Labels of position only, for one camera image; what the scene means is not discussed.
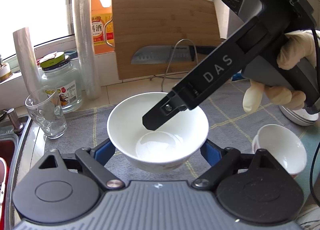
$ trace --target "stacked plate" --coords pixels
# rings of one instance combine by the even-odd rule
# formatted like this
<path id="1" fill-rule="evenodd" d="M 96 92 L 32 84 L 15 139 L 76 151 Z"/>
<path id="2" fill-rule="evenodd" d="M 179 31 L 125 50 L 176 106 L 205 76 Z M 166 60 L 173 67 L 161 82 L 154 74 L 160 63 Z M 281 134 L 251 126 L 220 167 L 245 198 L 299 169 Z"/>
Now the stacked plate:
<path id="1" fill-rule="evenodd" d="M 316 123 L 316 121 L 319 118 L 319 114 L 309 114 L 306 110 L 300 109 L 300 110 L 289 110 L 288 108 L 285 108 L 284 106 L 279 106 L 281 112 L 292 122 L 295 124 L 301 125 L 301 126 L 309 126 L 311 124 Z"/>

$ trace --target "gloved hand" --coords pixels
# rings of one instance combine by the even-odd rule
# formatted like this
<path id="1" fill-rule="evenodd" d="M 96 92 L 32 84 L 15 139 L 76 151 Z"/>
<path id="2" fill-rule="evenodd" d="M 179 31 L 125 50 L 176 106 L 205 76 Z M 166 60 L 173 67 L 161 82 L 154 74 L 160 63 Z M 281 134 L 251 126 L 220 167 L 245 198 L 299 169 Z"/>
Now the gloved hand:
<path id="1" fill-rule="evenodd" d="M 303 57 L 316 67 L 316 49 L 311 31 L 294 31 L 286 34 L 289 41 L 281 48 L 277 58 L 279 68 L 289 70 Z M 283 86 L 269 87 L 250 80 L 251 86 L 244 94 L 243 109 L 246 113 L 255 112 L 262 100 L 263 92 L 273 104 L 283 105 L 291 110 L 303 108 L 306 99 L 302 91 L 290 91 Z"/>

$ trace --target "plastic wrap roll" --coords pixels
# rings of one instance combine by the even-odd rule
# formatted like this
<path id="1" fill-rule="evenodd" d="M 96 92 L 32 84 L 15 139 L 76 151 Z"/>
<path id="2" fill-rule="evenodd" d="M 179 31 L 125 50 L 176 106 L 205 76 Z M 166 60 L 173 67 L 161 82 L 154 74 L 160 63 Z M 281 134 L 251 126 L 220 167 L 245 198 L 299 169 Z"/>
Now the plastic wrap roll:
<path id="1" fill-rule="evenodd" d="M 72 16 L 84 88 L 88 99 L 96 99 L 101 95 L 101 88 L 94 64 L 90 0 L 72 0 Z"/>
<path id="2" fill-rule="evenodd" d="M 14 46 L 21 74 L 29 94 L 41 88 L 40 74 L 36 56 L 31 45 L 29 28 L 22 28 L 13 33 Z"/>

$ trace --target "jar label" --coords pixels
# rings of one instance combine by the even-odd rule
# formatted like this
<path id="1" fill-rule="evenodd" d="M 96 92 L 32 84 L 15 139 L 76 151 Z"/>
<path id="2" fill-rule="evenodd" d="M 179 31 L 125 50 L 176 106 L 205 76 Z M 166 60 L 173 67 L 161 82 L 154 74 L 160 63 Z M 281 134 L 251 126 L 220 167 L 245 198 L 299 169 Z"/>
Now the jar label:
<path id="1" fill-rule="evenodd" d="M 77 89 L 76 89 L 76 81 L 73 80 L 71 83 L 65 85 L 64 87 L 57 88 L 60 103 L 62 107 L 65 107 L 68 104 L 72 104 L 77 100 Z M 48 96 L 54 93 L 53 90 L 45 91 Z"/>
<path id="2" fill-rule="evenodd" d="M 93 15 L 91 18 L 91 28 L 94 45 L 106 44 L 103 38 L 103 27 L 111 20 L 112 13 L 104 13 L 100 15 Z M 114 43 L 113 39 L 113 23 L 109 23 L 106 27 L 106 36 L 109 43 Z"/>

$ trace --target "orange bottle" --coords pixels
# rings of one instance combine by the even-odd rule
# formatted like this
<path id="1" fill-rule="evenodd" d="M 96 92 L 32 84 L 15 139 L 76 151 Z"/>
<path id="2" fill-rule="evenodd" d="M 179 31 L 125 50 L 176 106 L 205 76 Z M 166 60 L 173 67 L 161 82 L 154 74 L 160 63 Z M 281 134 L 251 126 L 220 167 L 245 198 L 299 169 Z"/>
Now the orange bottle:
<path id="1" fill-rule="evenodd" d="M 103 0 L 107 7 L 104 7 L 100 0 L 91 0 L 91 23 L 92 36 L 95 54 L 103 54 L 114 51 L 103 38 L 104 25 L 112 18 L 111 0 Z M 106 27 L 106 36 L 110 44 L 114 44 L 113 39 L 113 23 L 109 23 Z"/>

